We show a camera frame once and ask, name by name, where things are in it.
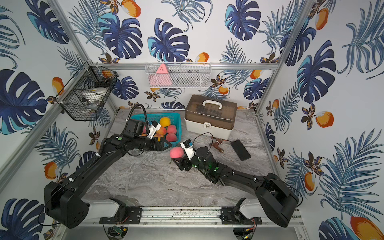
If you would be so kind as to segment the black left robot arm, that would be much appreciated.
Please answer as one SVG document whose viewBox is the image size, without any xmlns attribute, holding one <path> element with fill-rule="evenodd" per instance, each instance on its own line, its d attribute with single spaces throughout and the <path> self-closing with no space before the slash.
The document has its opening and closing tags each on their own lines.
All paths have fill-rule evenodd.
<svg viewBox="0 0 384 240">
<path fill-rule="evenodd" d="M 44 188 L 44 214 L 69 229 L 77 227 L 89 213 L 90 204 L 82 198 L 91 185 L 116 161 L 132 150 L 162 152 L 172 147 L 165 138 L 142 136 L 148 123 L 128 120 L 121 134 L 103 141 L 98 153 L 65 178 Z"/>
</svg>

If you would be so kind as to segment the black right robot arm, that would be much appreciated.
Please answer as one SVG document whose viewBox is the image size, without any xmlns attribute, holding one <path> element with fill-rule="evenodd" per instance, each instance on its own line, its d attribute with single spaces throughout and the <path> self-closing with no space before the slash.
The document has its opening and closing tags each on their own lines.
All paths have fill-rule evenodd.
<svg viewBox="0 0 384 240">
<path fill-rule="evenodd" d="M 237 188 L 254 195 L 266 216 L 276 225 L 286 228 L 299 205 L 299 198 L 277 175 L 253 176 L 217 162 L 208 147 L 189 149 L 172 148 L 170 157 L 181 171 L 197 169 L 213 184 Z"/>
</svg>

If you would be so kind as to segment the teal plastic basket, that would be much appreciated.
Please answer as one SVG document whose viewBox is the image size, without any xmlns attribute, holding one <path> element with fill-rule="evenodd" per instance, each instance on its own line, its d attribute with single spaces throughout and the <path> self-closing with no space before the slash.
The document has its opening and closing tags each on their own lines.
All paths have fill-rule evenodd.
<svg viewBox="0 0 384 240">
<path fill-rule="evenodd" d="M 177 144 L 180 143 L 181 141 L 181 134 L 182 134 L 182 125 L 181 125 L 181 116 L 178 114 L 178 113 L 165 113 L 165 114 L 143 114 L 143 115 L 140 115 L 140 118 L 138 119 L 137 116 L 129 116 L 127 118 L 127 120 L 129 119 L 135 119 L 135 120 L 139 120 L 139 121 L 143 121 L 145 123 L 149 123 L 150 121 L 156 121 L 159 123 L 160 119 L 162 117 L 168 117 L 171 119 L 171 122 L 172 122 L 172 125 L 175 125 L 177 127 L 177 137 L 178 137 L 178 140 L 176 142 L 170 142 L 172 144 L 172 147 L 175 147 L 177 146 Z"/>
</svg>

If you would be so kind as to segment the pink peach top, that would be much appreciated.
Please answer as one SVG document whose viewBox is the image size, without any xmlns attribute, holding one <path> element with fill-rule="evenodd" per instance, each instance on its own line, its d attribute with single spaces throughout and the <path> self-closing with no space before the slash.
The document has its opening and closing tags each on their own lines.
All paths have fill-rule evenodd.
<svg viewBox="0 0 384 240">
<path fill-rule="evenodd" d="M 181 147 L 174 147 L 170 150 L 170 158 L 178 159 L 184 157 L 184 149 Z"/>
</svg>

